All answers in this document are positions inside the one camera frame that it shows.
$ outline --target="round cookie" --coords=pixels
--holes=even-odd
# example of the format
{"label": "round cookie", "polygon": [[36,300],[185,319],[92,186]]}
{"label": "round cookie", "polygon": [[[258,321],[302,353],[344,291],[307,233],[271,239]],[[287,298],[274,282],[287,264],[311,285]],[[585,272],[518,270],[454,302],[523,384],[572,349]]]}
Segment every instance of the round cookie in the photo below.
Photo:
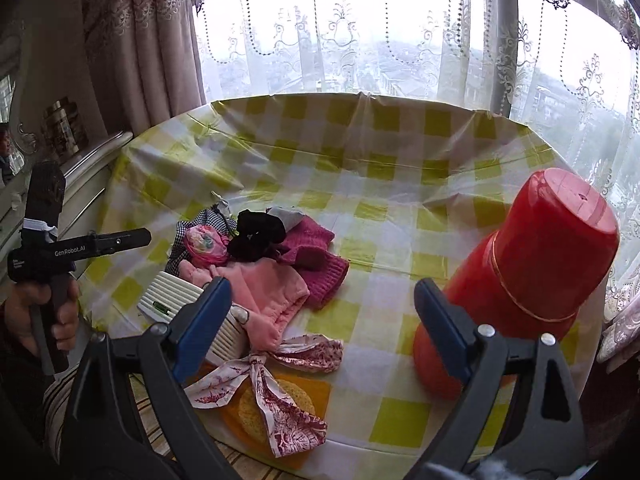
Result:
{"label": "round cookie", "polygon": [[[297,407],[304,412],[311,413],[311,415],[316,414],[316,409],[314,408],[311,398],[300,386],[283,380],[278,380],[278,384],[289,394]],[[247,388],[242,394],[242,397],[240,397],[238,417],[240,418],[242,429],[247,435],[257,442],[267,446],[269,445],[267,427],[262,418],[262,412],[260,408],[258,408],[258,403],[255,402],[255,394],[252,388]]]}

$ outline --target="patterned bow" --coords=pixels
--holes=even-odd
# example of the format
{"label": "patterned bow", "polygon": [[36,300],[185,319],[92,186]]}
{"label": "patterned bow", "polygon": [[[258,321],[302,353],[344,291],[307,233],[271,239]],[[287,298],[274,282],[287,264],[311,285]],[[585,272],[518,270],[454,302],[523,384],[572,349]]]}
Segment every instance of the patterned bow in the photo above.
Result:
{"label": "patterned bow", "polygon": [[343,349],[342,341],[319,334],[293,337],[283,341],[276,352],[249,354],[224,363],[185,389],[185,393],[194,408],[220,408],[226,406],[240,384],[251,377],[274,456],[308,451],[324,444],[325,421],[300,410],[264,364],[270,357],[297,370],[328,373],[340,366]]}

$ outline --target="hand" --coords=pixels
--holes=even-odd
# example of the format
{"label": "hand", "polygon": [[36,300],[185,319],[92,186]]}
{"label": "hand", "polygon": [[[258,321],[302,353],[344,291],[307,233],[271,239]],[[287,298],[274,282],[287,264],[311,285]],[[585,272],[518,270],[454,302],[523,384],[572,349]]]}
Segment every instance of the hand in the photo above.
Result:
{"label": "hand", "polygon": [[[67,300],[58,309],[56,316],[58,323],[51,327],[59,350],[69,351],[76,346],[76,331],[79,324],[78,295],[78,283],[69,277]],[[46,304],[50,297],[51,288],[49,285],[35,282],[14,283],[4,304],[4,324],[7,329],[22,346],[36,357],[40,356],[40,351],[31,333],[29,307],[32,304]]]}

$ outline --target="pink curtain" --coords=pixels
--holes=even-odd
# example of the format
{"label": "pink curtain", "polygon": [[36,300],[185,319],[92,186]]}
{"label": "pink curtain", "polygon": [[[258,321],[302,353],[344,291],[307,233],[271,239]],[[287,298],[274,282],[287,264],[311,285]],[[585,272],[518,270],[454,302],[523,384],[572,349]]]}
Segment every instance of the pink curtain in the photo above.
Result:
{"label": "pink curtain", "polygon": [[84,46],[108,132],[140,134],[205,103],[193,0],[82,0]]}

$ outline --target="blue gripper pad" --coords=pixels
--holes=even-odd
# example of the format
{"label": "blue gripper pad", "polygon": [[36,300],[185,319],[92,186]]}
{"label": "blue gripper pad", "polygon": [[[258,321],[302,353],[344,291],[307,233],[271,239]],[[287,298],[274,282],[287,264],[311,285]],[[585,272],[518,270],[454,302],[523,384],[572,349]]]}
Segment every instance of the blue gripper pad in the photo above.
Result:
{"label": "blue gripper pad", "polygon": [[450,304],[433,280],[428,278],[415,284],[414,306],[447,373],[467,384],[472,375],[468,350],[473,344],[474,323],[466,312],[459,312],[461,307]]}
{"label": "blue gripper pad", "polygon": [[168,339],[174,347],[173,374],[178,383],[196,374],[230,308],[231,283],[216,278],[169,323]]}

